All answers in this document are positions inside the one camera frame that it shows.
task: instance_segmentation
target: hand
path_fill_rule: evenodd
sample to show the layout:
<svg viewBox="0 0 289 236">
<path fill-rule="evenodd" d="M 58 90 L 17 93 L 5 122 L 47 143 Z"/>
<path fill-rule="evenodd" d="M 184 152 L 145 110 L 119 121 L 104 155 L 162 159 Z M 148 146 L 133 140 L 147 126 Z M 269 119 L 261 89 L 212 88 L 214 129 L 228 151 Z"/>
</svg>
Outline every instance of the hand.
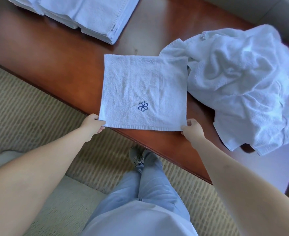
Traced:
<svg viewBox="0 0 289 236">
<path fill-rule="evenodd" d="M 201 125 L 197 122 L 196 119 L 187 119 L 188 126 L 181 126 L 182 134 L 186 137 L 190 143 L 198 138 L 204 138 L 204 132 Z"/>
<path fill-rule="evenodd" d="M 94 134 L 100 133 L 105 129 L 105 121 L 98 120 L 99 116 L 96 114 L 91 114 L 87 116 L 81 124 L 81 128 L 86 128 L 89 130 L 89 136 L 86 142 L 90 141 Z"/>
</svg>

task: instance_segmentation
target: person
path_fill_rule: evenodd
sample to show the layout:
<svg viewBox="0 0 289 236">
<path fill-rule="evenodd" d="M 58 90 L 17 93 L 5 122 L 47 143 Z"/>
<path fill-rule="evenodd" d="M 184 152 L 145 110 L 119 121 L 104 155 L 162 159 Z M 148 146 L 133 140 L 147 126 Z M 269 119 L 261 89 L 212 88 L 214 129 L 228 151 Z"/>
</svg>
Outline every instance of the person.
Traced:
<svg viewBox="0 0 289 236">
<path fill-rule="evenodd" d="M 0 235 L 23 235 L 83 144 L 105 124 L 97 115 L 47 145 L 0 167 Z M 199 153 L 241 235 L 289 235 L 289 198 L 230 158 L 187 120 L 182 134 Z M 81 235 L 197 235 L 158 157 L 131 149 L 135 169 L 124 175 L 91 215 Z"/>
</svg>

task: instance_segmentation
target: person's left hand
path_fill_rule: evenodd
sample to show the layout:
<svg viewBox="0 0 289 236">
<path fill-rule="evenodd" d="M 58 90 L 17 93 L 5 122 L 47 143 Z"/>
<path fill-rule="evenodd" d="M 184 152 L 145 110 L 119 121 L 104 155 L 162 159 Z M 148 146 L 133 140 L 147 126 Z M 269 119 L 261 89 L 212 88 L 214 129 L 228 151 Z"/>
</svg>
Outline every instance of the person's left hand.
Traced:
<svg viewBox="0 0 289 236">
<path fill-rule="evenodd" d="M 100 133 L 102 130 L 105 129 L 103 125 L 106 124 L 105 121 L 98 120 L 99 116 L 96 114 L 91 114 L 87 116 L 84 121 L 82 122 L 82 128 L 89 129 L 90 135 L 86 142 L 90 141 L 94 134 Z"/>
</svg>

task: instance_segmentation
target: blue embroidered logo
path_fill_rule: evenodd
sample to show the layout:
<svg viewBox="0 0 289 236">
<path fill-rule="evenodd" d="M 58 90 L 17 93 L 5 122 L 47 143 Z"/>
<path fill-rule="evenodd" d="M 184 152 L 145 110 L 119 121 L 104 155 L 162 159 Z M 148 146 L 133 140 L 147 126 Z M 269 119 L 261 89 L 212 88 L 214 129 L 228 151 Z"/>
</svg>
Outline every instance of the blue embroidered logo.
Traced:
<svg viewBox="0 0 289 236">
<path fill-rule="evenodd" d="M 148 103 L 143 101 L 142 103 L 139 103 L 138 105 L 139 105 L 138 109 L 141 110 L 142 112 L 148 110 Z"/>
</svg>

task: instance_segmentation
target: sneaker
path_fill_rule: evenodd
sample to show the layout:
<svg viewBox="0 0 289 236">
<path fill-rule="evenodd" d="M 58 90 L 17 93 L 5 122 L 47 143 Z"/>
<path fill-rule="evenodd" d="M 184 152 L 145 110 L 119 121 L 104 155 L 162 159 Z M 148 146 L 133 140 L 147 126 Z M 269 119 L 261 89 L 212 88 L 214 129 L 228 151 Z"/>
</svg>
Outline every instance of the sneaker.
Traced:
<svg viewBox="0 0 289 236">
<path fill-rule="evenodd" d="M 134 167 L 137 166 L 143 166 L 143 156 L 141 155 L 141 153 L 138 151 L 138 149 L 136 147 L 132 147 L 129 150 L 129 159 L 131 161 L 131 163 L 134 165 Z"/>
</svg>

